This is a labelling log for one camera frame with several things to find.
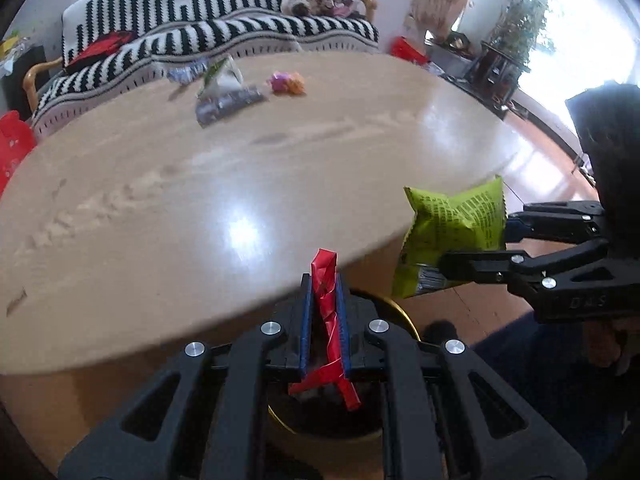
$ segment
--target green plant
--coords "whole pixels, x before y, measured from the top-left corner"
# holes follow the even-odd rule
[[[518,63],[528,65],[529,53],[536,46],[540,31],[546,28],[548,1],[515,2],[495,26],[489,44]]]

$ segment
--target striped sofa cover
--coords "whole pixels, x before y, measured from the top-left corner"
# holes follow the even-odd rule
[[[378,31],[357,18],[280,14],[282,0],[79,0],[63,13],[63,66],[114,30],[138,38],[107,59],[55,78],[40,97],[38,140],[115,95],[195,59],[299,50],[376,52]]]

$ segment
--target wooden floor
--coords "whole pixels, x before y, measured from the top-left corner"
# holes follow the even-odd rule
[[[522,205],[530,202],[598,199],[596,190],[579,171],[572,174],[571,158],[545,133],[514,114],[509,114],[505,123],[523,138],[518,156],[502,175],[507,213],[521,211]],[[524,248],[537,256],[564,245],[525,240],[509,248]],[[403,306],[420,328],[437,318],[451,320],[467,343],[485,338],[530,310],[523,299],[509,294],[506,286],[477,283],[406,300]]]

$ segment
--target wooden armrest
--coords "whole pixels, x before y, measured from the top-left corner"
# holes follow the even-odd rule
[[[49,70],[62,65],[62,58],[59,57],[53,61],[47,61],[45,63],[38,63],[33,65],[22,80],[22,89],[27,94],[27,100],[29,101],[29,108],[34,112],[38,107],[38,92],[36,92],[36,76],[40,72]]]
[[[376,9],[378,8],[378,2],[376,0],[361,0],[364,4],[364,8],[367,9],[367,13],[365,15],[367,21],[369,23],[373,23],[373,16],[376,13]]]

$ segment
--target silver wrapper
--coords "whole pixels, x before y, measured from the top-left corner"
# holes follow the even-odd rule
[[[189,63],[186,66],[180,68],[172,68],[167,71],[166,78],[169,81],[178,83],[180,86],[185,86],[193,83],[197,78],[204,74],[209,68],[208,59],[199,59],[193,63]]]
[[[229,94],[205,99],[196,105],[196,118],[201,126],[214,123],[253,103],[264,101],[264,95],[255,86],[249,86]]]

